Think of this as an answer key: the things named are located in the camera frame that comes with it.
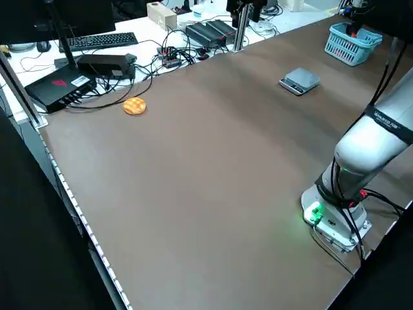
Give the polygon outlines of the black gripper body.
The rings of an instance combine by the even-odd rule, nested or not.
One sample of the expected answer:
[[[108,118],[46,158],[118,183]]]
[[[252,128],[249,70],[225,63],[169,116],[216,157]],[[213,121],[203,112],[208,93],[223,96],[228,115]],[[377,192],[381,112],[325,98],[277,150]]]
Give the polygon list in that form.
[[[359,11],[351,11],[349,18],[351,20],[350,24],[347,26],[348,30],[359,30],[363,25],[362,13]]]

